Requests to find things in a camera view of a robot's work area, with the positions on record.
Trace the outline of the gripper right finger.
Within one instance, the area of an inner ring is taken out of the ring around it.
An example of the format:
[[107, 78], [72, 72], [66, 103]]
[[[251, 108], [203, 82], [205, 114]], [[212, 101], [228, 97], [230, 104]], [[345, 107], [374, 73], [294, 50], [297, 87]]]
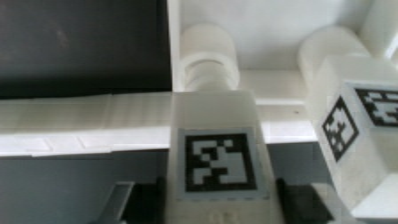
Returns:
[[290, 185], [276, 181], [287, 224], [356, 224], [356, 218], [328, 183]]

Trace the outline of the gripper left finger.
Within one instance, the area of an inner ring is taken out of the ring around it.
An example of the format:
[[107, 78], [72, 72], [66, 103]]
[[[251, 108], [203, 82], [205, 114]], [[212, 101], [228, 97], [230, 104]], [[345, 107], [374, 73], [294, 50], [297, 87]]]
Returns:
[[89, 224], [166, 224], [166, 179], [118, 182], [98, 218]]

